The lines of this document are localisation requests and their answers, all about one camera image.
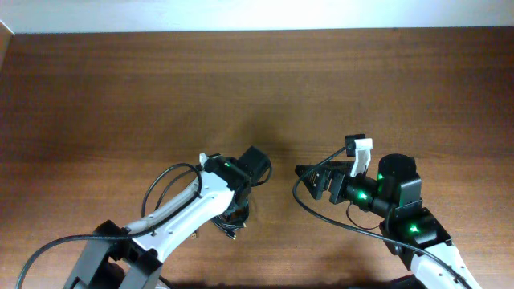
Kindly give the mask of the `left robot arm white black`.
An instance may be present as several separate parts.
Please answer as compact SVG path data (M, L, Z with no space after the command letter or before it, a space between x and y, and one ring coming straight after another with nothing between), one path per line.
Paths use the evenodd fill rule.
M239 158L201 154L196 178L165 205L124 227L97 226L64 286L155 288L171 253L204 223L242 206L270 167L254 146Z

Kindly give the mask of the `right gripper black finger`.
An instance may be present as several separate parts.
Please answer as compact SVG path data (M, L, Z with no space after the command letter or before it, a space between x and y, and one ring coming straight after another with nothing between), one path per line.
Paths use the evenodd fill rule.
M331 172L328 170L313 171L303 179L303 183L314 200L322 198L323 193L328 189L330 181Z
M297 165L295 167L295 173L298 177L301 177L304 173L312 170L314 173L321 174L324 171L330 173L340 171L342 173L349 172L353 167L353 161L328 161L322 165Z

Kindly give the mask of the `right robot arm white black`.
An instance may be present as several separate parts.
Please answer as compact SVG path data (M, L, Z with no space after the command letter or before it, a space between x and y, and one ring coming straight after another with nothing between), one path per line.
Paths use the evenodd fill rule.
M316 200L330 193L330 202L344 201L383 220L380 234L352 223L347 228L381 239L410 274L386 283L388 288L477 288L452 237L422 204L422 179L413 157L384 156L377 178L352 173L352 161L330 157L317 165L297 165L298 184Z

